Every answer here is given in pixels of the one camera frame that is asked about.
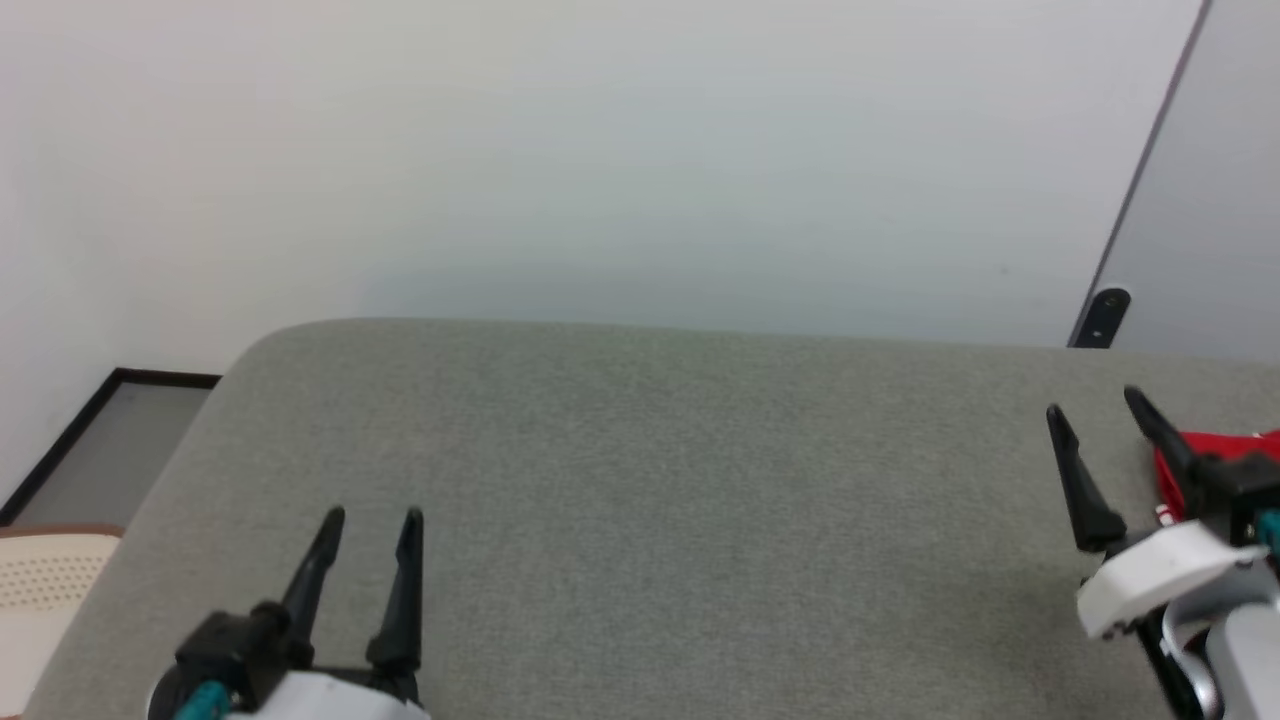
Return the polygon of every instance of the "gray table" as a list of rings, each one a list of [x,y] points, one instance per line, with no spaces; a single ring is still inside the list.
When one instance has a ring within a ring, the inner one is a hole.
[[[1164,717],[1085,642],[1044,432],[1062,402],[1149,525],[1121,386],[1187,429],[1280,425],[1280,370],[1114,351],[351,320],[262,341],[209,398],[28,720],[141,716],[206,612],[278,597],[325,509],[315,628],[355,662],[426,514],[438,720]]]

